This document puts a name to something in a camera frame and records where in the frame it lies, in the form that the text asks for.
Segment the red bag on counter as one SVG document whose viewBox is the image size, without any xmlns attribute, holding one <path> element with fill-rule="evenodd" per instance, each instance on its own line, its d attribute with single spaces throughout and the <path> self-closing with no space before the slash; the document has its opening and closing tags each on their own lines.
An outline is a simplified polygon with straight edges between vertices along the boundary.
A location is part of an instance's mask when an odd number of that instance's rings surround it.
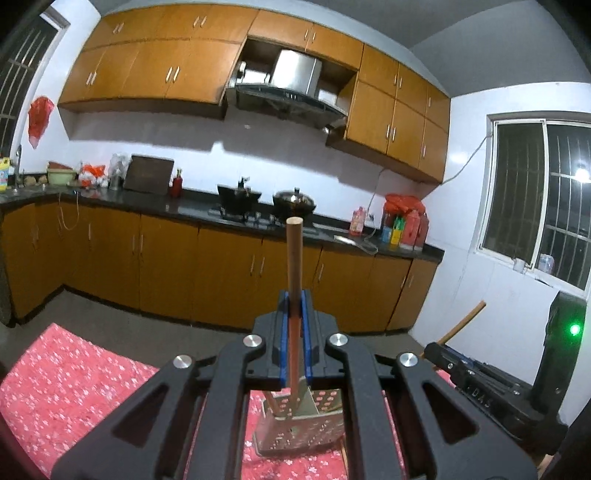
<svg viewBox="0 0 591 480">
<path fill-rule="evenodd" d="M 81 187 L 106 188 L 109 180 L 105 165 L 83 164 L 78 174 L 78 183 Z"/>
</svg>

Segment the red bottle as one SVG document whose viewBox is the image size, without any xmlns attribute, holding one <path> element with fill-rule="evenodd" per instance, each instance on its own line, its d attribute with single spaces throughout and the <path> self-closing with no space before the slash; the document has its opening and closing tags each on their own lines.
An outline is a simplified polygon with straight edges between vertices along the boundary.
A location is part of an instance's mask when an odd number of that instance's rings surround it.
<svg viewBox="0 0 591 480">
<path fill-rule="evenodd" d="M 171 186 L 169 188 L 169 195 L 171 198 L 179 198 L 182 193 L 182 170 L 178 168 L 176 174 L 172 179 Z"/>
</svg>

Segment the red floral tablecloth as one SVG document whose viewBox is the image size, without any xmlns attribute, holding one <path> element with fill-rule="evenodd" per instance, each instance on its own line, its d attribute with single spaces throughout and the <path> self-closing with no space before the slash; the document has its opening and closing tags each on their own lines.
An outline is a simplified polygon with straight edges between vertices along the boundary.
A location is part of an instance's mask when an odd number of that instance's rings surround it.
<svg viewBox="0 0 591 480">
<path fill-rule="evenodd" d="M 1 383 L 1 415 L 26 457 L 48 478 L 77 441 L 155 373 L 51 324 Z M 320 454 L 273 460 L 256 453 L 252 435 L 263 416 L 263 393 L 249 395 L 242 457 L 244 479 L 345 479 L 339 447 Z"/>
</svg>

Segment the black countertop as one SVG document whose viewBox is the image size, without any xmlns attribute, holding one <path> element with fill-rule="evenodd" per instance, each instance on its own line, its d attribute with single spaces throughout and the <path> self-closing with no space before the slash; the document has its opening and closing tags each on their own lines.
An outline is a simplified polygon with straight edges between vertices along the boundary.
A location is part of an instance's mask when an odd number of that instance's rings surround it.
<svg viewBox="0 0 591 480">
<path fill-rule="evenodd" d="M 172 199 L 147 193 L 126 190 L 111 191 L 108 189 L 80 189 L 71 186 L 33 186 L 20 189 L 10 188 L 1 194 L 1 209 L 9 211 L 29 203 L 48 201 L 72 201 L 82 206 L 108 207 L 117 210 L 141 213 L 177 220 L 190 224 L 204 224 L 219 228 L 228 228 L 239 233 L 283 238 L 283 227 L 274 224 L 273 207 L 265 203 L 257 205 L 256 212 L 245 221 L 221 215 L 221 204 L 214 194 L 189 191 L 183 192 L 180 198 Z M 425 244 L 421 251 L 406 251 L 394 248 L 380 241 L 380 232 L 367 227 L 362 237 L 351 241 L 342 241 L 348 236 L 346 222 L 313 214 L 304 219 L 304 242 L 307 244 L 331 245 L 338 249 L 349 249 L 356 253 L 380 254 L 389 257 L 420 259 L 440 264 L 445 251 Z"/>
</svg>

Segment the dark cutting board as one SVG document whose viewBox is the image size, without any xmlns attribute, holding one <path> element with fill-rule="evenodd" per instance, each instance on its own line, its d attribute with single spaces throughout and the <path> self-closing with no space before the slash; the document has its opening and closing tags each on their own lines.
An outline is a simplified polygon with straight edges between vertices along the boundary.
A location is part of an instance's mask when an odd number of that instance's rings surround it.
<svg viewBox="0 0 591 480">
<path fill-rule="evenodd" d="M 166 195 L 168 192 L 174 161 L 142 155 L 132 155 L 123 189 L 127 191 Z"/>
</svg>

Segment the lower wooden cabinets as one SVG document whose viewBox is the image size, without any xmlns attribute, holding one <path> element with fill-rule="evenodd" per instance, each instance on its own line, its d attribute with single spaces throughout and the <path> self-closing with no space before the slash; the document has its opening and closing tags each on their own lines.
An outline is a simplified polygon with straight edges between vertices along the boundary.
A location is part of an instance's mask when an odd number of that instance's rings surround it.
<svg viewBox="0 0 591 480">
<path fill-rule="evenodd" d="M 287 288 L 283 239 L 69 202 L 31 203 L 1 221 L 13 315 L 67 287 L 154 316 L 247 330 Z M 304 288 L 348 333 L 414 326 L 438 262 L 331 245 L 304 248 Z"/>
</svg>

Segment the white cup on sill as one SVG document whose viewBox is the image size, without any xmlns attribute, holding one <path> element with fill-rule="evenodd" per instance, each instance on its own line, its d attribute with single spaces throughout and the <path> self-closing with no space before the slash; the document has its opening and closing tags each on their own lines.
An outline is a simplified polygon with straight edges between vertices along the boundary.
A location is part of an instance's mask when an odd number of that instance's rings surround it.
<svg viewBox="0 0 591 480">
<path fill-rule="evenodd" d="M 513 264 L 513 270 L 523 272 L 526 268 L 526 262 L 523 259 L 516 258 Z"/>
</svg>

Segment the steel range hood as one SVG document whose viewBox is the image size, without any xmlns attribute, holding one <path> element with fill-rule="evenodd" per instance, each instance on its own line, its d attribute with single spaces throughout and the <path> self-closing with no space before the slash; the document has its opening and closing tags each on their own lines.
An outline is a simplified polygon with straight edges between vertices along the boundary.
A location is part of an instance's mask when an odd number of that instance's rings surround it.
<svg viewBox="0 0 591 480">
<path fill-rule="evenodd" d="M 329 132 L 346 124 L 355 77 L 334 61 L 249 40 L 226 97 L 240 110 Z"/>
</svg>

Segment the wooden chopstick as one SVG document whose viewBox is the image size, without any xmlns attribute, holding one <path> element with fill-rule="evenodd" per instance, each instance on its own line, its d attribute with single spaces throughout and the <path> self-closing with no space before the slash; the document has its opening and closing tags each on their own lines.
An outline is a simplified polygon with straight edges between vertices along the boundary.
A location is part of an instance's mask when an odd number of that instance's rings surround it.
<svg viewBox="0 0 591 480">
<path fill-rule="evenodd" d="M 444 345 L 464 328 L 466 328 L 487 306 L 484 300 L 481 300 L 462 320 L 460 320 L 451 330 L 436 341 L 437 345 Z"/>
<path fill-rule="evenodd" d="M 290 413 L 297 410 L 297 387 L 301 365 L 301 281 L 303 281 L 303 226 L 301 217 L 287 218 L 287 280 L 288 280 L 288 385 Z"/>
</svg>

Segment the window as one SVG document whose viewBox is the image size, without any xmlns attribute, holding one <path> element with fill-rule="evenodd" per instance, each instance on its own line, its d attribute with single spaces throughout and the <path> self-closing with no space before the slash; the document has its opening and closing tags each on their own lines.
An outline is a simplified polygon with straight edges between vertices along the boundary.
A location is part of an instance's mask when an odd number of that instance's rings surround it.
<svg viewBox="0 0 591 480">
<path fill-rule="evenodd" d="M 1 50 L 1 156 L 9 157 L 21 110 L 35 74 L 64 25 L 54 2 L 28 16 Z"/>
<path fill-rule="evenodd" d="M 501 118 L 477 248 L 523 272 L 581 294 L 590 290 L 590 124 Z"/>
</svg>

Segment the wooden cabinets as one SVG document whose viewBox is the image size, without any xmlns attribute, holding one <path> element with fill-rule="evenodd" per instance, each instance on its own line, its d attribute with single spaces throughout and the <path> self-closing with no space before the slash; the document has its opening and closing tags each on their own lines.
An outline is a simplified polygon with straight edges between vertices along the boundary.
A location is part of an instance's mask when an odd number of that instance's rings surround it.
<svg viewBox="0 0 591 480">
<path fill-rule="evenodd" d="M 229 106 L 297 122 L 339 151 L 418 182 L 444 179 L 450 98 L 403 61 L 276 11 L 169 4 L 104 16 L 58 103 L 73 112 L 223 118 Z"/>
<path fill-rule="evenodd" d="M 154 316 L 247 330 L 287 288 L 283 239 L 69 202 L 31 203 L 1 221 L 13 315 L 67 287 Z M 438 262 L 331 245 L 304 248 L 304 288 L 348 333 L 414 326 Z"/>
</svg>

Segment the green basin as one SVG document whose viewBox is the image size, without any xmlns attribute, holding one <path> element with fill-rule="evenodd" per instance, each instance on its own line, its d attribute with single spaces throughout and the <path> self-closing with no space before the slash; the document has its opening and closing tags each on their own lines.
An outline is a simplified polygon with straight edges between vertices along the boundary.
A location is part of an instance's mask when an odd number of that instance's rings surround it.
<svg viewBox="0 0 591 480">
<path fill-rule="evenodd" d="M 77 172 L 72 167 L 57 162 L 49 162 L 47 165 L 47 180 L 50 185 L 64 186 L 76 177 Z"/>
</svg>

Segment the right window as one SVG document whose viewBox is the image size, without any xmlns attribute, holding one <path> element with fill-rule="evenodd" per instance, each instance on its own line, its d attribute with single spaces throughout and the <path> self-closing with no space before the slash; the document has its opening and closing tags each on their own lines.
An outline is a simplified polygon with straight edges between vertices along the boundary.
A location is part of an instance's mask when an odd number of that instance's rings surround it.
<svg viewBox="0 0 591 480">
<path fill-rule="evenodd" d="M 590 290 L 590 124 L 501 118 L 477 248 L 523 272 L 581 294 Z"/>
</svg>

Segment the black lidded wok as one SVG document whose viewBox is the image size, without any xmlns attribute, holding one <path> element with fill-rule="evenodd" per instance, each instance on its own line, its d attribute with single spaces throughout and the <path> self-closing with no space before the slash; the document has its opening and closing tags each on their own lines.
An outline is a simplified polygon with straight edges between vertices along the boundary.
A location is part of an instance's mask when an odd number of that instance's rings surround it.
<svg viewBox="0 0 591 480">
<path fill-rule="evenodd" d="M 317 204 L 301 190 L 283 190 L 273 195 L 273 215 L 286 222 L 290 217 L 307 218 L 314 213 Z"/>
</svg>

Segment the left window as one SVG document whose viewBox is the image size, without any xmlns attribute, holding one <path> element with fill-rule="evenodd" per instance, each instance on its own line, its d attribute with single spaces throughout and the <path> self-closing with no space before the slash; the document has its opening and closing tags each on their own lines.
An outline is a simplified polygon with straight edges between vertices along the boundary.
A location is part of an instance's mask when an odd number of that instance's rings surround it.
<svg viewBox="0 0 591 480">
<path fill-rule="evenodd" d="M 21 110 L 35 74 L 64 25 L 54 2 L 28 16 L 1 50 L 1 156 L 9 157 Z"/>
</svg>

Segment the pink bottle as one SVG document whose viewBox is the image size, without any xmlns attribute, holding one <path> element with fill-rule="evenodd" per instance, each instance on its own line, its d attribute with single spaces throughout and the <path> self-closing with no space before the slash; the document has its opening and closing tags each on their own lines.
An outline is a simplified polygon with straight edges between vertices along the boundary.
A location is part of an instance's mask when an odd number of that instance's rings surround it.
<svg viewBox="0 0 591 480">
<path fill-rule="evenodd" d="M 360 206 L 358 209 L 353 211 L 351 223 L 349 223 L 349 234 L 351 236 L 360 236 L 363 234 L 363 228 L 365 227 L 367 210 Z"/>
</svg>

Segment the red plastic bag on wall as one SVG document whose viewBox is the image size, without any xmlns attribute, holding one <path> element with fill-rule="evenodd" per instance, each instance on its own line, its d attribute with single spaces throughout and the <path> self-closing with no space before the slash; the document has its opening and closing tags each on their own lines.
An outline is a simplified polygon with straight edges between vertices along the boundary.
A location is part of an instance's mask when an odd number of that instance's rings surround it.
<svg viewBox="0 0 591 480">
<path fill-rule="evenodd" d="M 28 110 L 28 140 L 33 149 L 38 147 L 54 108 L 54 103 L 47 96 L 39 96 L 31 103 Z"/>
</svg>

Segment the upper wooden cabinets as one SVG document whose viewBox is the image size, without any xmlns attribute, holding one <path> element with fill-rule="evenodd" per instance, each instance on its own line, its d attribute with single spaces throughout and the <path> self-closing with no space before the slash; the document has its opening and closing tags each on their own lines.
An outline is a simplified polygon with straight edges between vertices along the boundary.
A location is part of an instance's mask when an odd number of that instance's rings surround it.
<svg viewBox="0 0 591 480">
<path fill-rule="evenodd" d="M 229 106 L 297 122 L 339 151 L 418 182 L 444 179 L 450 98 L 403 61 L 276 11 L 169 4 L 104 16 L 58 103 L 73 112 L 223 118 Z"/>
</svg>

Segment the beige perforated utensil holder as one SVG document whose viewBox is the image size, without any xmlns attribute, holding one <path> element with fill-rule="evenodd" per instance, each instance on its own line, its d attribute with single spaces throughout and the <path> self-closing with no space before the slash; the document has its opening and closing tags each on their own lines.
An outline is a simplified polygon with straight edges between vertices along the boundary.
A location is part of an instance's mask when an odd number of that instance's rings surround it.
<svg viewBox="0 0 591 480">
<path fill-rule="evenodd" d="M 290 408 L 290 393 L 260 400 L 260 417 L 252 433 L 253 447 L 262 457 L 297 456 L 325 451 L 345 435 L 342 392 L 339 389 L 301 391 L 297 410 Z"/>
</svg>

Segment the yellow detergent bottle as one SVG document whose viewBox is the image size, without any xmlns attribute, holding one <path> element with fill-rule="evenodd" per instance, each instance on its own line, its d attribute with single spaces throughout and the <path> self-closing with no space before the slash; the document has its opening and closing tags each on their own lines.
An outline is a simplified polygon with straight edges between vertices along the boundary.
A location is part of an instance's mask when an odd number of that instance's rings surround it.
<svg viewBox="0 0 591 480">
<path fill-rule="evenodd" d="M 8 157 L 0 159 L 0 192 L 5 192 L 8 188 L 10 167 L 11 160 Z"/>
</svg>

